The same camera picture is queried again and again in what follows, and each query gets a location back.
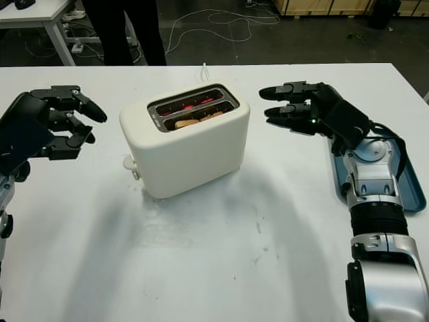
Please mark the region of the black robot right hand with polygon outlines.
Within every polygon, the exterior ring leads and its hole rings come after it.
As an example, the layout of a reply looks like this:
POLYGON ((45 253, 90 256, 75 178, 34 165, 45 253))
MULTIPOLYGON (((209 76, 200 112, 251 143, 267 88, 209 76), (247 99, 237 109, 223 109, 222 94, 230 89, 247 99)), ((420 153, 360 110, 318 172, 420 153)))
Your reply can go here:
POLYGON ((371 129, 368 116, 325 83, 284 83, 261 89, 259 96, 286 102, 264 111, 269 124, 309 136, 325 136, 332 140, 335 156, 354 150, 371 129))

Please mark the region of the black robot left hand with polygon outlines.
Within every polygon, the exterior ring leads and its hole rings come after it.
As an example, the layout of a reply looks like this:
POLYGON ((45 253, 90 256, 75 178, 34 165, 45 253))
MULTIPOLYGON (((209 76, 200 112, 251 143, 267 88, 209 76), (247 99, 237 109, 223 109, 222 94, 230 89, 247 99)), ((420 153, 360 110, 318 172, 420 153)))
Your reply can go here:
POLYGON ((21 164, 29 158, 77 158, 82 145, 94 144, 95 137, 76 112, 98 123, 107 121, 107 114, 78 85, 19 94, 1 116, 1 159, 21 164))

